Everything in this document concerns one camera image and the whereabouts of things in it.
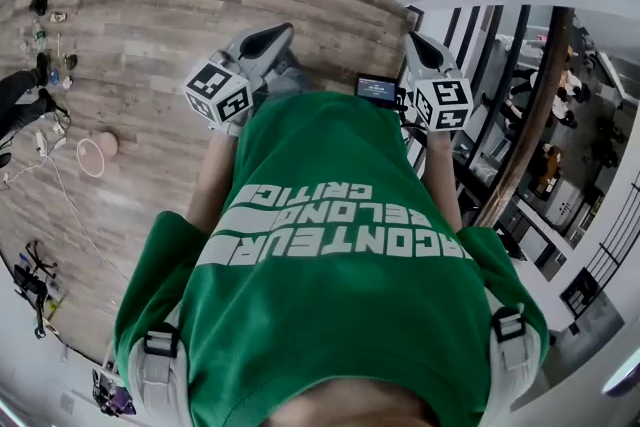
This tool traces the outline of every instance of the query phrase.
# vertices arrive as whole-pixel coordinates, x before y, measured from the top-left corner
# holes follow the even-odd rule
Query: shoe
[[[491,107],[491,104],[493,103],[491,100],[489,100],[489,97],[484,91],[482,92],[481,100],[482,100],[482,105],[484,105],[485,107]]]
[[[29,4],[29,11],[35,11],[38,16],[44,16],[47,12],[48,4],[49,0],[31,0],[31,4]]]
[[[46,89],[41,89],[40,91],[38,91],[38,98],[47,101],[47,108],[45,112],[54,112],[59,108],[58,104],[51,96],[51,93],[49,93],[49,91],[47,91]]]
[[[44,52],[38,54],[33,72],[36,75],[36,86],[44,87],[49,83],[49,57]]]

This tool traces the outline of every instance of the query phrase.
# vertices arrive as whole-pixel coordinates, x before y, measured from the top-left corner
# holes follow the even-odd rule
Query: white cable
[[[109,267],[111,267],[111,269],[113,270],[113,272],[115,272],[118,276],[120,276],[125,282],[128,282],[129,280],[124,276],[124,274],[122,274],[117,268],[116,266],[113,264],[113,262],[111,260],[109,260],[103,253],[102,251],[100,251],[100,249],[98,248],[98,246],[96,246],[95,242],[93,242],[93,240],[91,239],[91,237],[89,236],[89,234],[87,233],[87,230],[84,229],[84,226],[82,225],[82,222],[80,222],[80,219],[78,218],[78,215],[76,214],[76,212],[78,212],[78,208],[73,204],[73,202],[71,201],[71,199],[69,199],[69,196],[67,196],[67,191],[64,188],[64,184],[62,183],[62,178],[60,178],[60,171],[58,171],[58,166],[56,166],[56,163],[53,161],[53,159],[49,156],[47,156],[45,158],[46,160],[50,160],[51,164],[53,164],[53,169],[56,170],[56,175],[58,175],[58,182],[60,182],[60,187],[62,188],[62,194],[64,194],[65,199],[67,200],[67,203],[69,203],[69,207],[71,208],[71,213],[73,214],[73,217],[75,217],[76,221],[78,222],[78,226],[80,227],[80,230],[82,230],[82,233],[84,234],[84,236],[87,238],[87,240],[89,242],[91,242],[91,245],[94,247],[94,249],[96,250],[96,252],[98,253],[98,255],[100,255],[100,258],[102,258],[105,262],[107,262],[109,264]]]
[[[93,246],[93,248],[98,253],[98,256],[100,256],[100,258],[102,258],[105,262],[107,262],[107,264],[109,264],[109,267],[111,267],[113,272],[115,272],[118,276],[120,276],[125,282],[128,282],[129,280],[125,277],[125,275],[122,274],[116,268],[116,266],[113,264],[113,262],[111,260],[109,260],[102,253],[102,251],[100,251],[100,248],[98,248],[98,246],[96,246],[95,242],[93,242],[93,240],[91,239],[91,237],[87,233],[87,230],[84,229],[84,226],[82,225],[82,222],[80,221],[80,219],[78,218],[78,215],[76,214],[76,212],[79,213],[80,211],[78,210],[78,207],[76,207],[73,204],[73,202],[71,201],[71,199],[67,195],[67,190],[65,189],[64,184],[62,183],[62,178],[60,177],[60,171],[58,171],[58,166],[56,166],[56,163],[51,158],[51,153],[47,151],[47,141],[46,141],[46,139],[44,140],[44,146],[45,146],[44,149],[47,152],[47,155],[46,155],[46,157],[43,159],[43,161],[40,164],[36,164],[34,166],[27,167],[27,168],[23,169],[22,171],[19,171],[13,178],[5,180],[4,183],[8,185],[9,183],[15,181],[21,174],[26,173],[27,171],[33,171],[34,169],[41,168],[42,166],[44,166],[47,163],[47,161],[50,161],[51,164],[53,164],[53,169],[55,169],[56,175],[58,176],[58,182],[60,183],[60,187],[62,189],[62,194],[64,194],[64,198],[67,200],[67,203],[69,204],[69,207],[71,208],[71,213],[73,214],[73,217],[75,218],[76,222],[78,223],[78,226],[80,227],[80,231],[82,231],[82,234],[87,238],[87,240],[89,242],[91,242],[91,245]]]

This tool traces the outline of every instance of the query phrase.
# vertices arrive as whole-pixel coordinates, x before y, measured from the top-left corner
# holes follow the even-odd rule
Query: black pants
[[[19,71],[0,80],[0,140],[47,112],[47,100],[44,98],[38,98],[31,104],[16,105],[20,97],[34,87],[36,76],[32,71]]]
[[[533,75],[537,71],[538,70],[519,70],[519,69],[514,70],[512,78],[525,79],[526,82],[523,82],[522,84],[518,84],[517,86],[512,87],[511,94],[515,96],[520,93],[528,93],[530,91],[533,91],[533,87],[531,86],[530,80],[531,80],[531,75]]]

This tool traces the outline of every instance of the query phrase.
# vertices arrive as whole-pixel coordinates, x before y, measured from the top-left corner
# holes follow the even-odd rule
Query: bottle
[[[33,41],[35,41],[36,43],[36,48],[38,49],[38,52],[44,52],[46,49],[46,36],[37,18],[33,20],[31,29],[33,32]]]
[[[20,267],[22,267],[25,271],[31,272],[31,263],[22,253],[20,253],[20,263],[18,265],[20,265]]]

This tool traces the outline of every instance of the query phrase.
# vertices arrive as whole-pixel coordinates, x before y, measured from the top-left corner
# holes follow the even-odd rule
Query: wooden handrail
[[[529,165],[558,91],[560,75],[569,48],[572,24],[573,8],[557,6],[553,8],[547,44],[536,80],[537,93],[531,111],[524,122],[511,158],[504,166],[504,173],[498,178],[489,200],[476,217],[474,226],[493,227],[504,212]]]

